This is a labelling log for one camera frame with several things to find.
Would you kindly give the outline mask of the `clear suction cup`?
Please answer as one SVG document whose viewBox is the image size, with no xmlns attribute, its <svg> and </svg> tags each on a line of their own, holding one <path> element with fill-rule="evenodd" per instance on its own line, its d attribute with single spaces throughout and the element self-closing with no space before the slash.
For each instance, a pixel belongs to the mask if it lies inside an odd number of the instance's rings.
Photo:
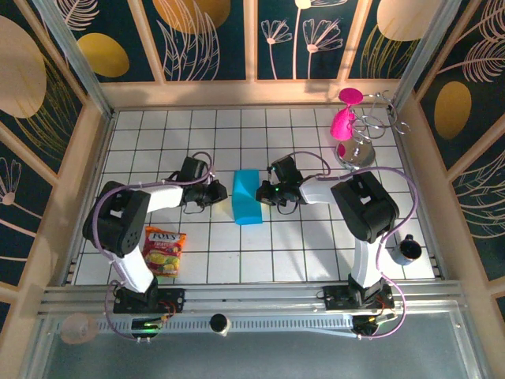
<svg viewBox="0 0 505 379">
<path fill-rule="evenodd" d="M 93 340 L 98 332 L 98 324 L 93 317 L 74 313 L 62 322 L 60 337 L 67 344 L 83 344 Z"/>
</svg>

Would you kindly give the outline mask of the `dark ceramic cup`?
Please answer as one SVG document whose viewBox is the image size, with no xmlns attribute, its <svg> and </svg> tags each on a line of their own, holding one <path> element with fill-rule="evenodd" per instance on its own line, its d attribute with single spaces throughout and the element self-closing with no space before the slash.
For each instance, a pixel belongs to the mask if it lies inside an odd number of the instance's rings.
<svg viewBox="0 0 505 379">
<path fill-rule="evenodd" d="M 406 266 L 414 263 L 422 255 L 420 244 L 411 234 L 408 234 L 390 253 L 391 259 L 398 265 Z"/>
</svg>

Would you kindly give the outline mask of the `aluminium frame post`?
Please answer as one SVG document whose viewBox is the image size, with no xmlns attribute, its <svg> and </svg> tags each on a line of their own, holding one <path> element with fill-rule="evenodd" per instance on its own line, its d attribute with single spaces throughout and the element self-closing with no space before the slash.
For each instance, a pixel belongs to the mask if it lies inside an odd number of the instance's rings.
<svg viewBox="0 0 505 379">
<path fill-rule="evenodd" d="M 70 65 L 76 71 L 95 105 L 108 120 L 111 120 L 114 108 L 105 97 L 96 75 L 92 72 L 91 66 L 78 47 L 73 33 L 66 26 L 53 0 L 32 0 L 32 2 L 46 21 L 50 32 L 68 57 Z"/>
<path fill-rule="evenodd" d="M 437 47 L 440 45 L 451 22 L 454 20 L 462 0 L 441 0 L 426 33 L 417 45 L 412 58 L 407 64 L 398 88 L 393 96 L 391 111 L 400 112 L 414 85 L 428 65 Z"/>
</svg>

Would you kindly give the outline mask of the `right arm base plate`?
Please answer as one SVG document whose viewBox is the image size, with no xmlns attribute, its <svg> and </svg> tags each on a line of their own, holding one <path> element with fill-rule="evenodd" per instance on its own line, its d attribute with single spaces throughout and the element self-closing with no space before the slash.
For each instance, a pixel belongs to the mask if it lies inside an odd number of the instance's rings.
<svg viewBox="0 0 505 379">
<path fill-rule="evenodd" d="M 379 283 L 378 287 L 356 286 L 323 287 L 326 310 L 381 310 L 393 309 L 395 300 L 391 287 Z"/>
</svg>

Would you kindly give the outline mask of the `blue square paper sheet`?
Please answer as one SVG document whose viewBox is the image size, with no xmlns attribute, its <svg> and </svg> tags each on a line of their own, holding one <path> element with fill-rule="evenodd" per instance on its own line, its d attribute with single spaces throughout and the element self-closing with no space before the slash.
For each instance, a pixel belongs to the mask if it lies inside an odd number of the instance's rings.
<svg viewBox="0 0 505 379">
<path fill-rule="evenodd" d="M 256 200 L 256 191 L 259 187 L 260 172 L 258 170 L 245 169 L 234 172 L 232 211 L 237 225 L 263 223 L 261 205 Z"/>
</svg>

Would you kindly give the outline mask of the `black round knob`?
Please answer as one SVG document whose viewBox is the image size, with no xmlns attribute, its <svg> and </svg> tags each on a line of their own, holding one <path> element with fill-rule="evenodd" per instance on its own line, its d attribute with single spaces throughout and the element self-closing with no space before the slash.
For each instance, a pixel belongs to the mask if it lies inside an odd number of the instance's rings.
<svg viewBox="0 0 505 379">
<path fill-rule="evenodd" d="M 211 316 L 209 326 L 214 333 L 225 337 L 230 330 L 231 321 L 224 314 L 216 313 Z"/>
</svg>

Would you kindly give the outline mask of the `red candy bag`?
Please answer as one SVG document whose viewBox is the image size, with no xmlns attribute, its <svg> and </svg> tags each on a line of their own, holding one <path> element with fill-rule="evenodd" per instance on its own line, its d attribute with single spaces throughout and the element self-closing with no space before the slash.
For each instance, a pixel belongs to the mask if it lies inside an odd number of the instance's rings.
<svg viewBox="0 0 505 379">
<path fill-rule="evenodd" d="M 165 231 L 151 226 L 145 228 L 142 256 L 155 276 L 172 278 L 178 276 L 186 239 L 185 233 Z"/>
</svg>

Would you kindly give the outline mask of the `pink wine glass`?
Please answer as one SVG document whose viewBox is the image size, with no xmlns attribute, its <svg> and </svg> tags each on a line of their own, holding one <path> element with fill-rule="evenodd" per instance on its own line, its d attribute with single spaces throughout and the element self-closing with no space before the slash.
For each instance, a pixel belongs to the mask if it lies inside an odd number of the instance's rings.
<svg viewBox="0 0 505 379">
<path fill-rule="evenodd" d="M 353 135 L 352 123 L 355 120 L 352 106 L 360 104 L 364 96 L 355 88 L 344 88 L 339 93 L 339 99 L 346 105 L 334 117 L 330 133 L 337 141 L 348 141 Z"/>
</svg>

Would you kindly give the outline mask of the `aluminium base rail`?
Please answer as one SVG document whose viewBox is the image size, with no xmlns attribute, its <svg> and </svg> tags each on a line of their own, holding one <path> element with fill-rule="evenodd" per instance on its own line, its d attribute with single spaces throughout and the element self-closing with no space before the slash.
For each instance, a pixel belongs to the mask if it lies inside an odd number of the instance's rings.
<svg viewBox="0 0 505 379">
<path fill-rule="evenodd" d="M 324 283 L 248 283 L 183 285 L 183 314 L 229 315 L 324 313 Z M 401 280 L 406 305 L 393 291 L 396 310 L 409 314 L 468 307 L 461 284 L 454 280 Z M 49 287 L 44 291 L 38 315 L 70 315 L 104 311 L 106 286 Z"/>
</svg>

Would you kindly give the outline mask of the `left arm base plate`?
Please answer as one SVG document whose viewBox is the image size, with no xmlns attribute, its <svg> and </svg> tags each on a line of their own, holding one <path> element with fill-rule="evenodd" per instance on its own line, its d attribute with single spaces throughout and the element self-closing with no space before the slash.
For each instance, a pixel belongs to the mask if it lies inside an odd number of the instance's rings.
<svg viewBox="0 0 505 379">
<path fill-rule="evenodd" d="M 114 292 L 114 297 L 113 313 L 116 314 L 180 313 L 185 302 L 185 291 L 181 288 L 157 288 L 137 293 L 120 288 Z"/>
</svg>

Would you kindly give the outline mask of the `grey metal sheet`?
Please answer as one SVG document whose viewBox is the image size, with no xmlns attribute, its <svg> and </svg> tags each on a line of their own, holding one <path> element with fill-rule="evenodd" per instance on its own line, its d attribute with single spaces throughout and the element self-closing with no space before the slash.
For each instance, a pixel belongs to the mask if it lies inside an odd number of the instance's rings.
<svg viewBox="0 0 505 379">
<path fill-rule="evenodd" d="M 455 311 L 415 313 L 393 335 L 357 340 L 320 332 L 213 333 L 207 319 L 172 320 L 150 343 L 103 328 L 64 343 L 44 318 L 21 379 L 494 379 Z"/>
</svg>

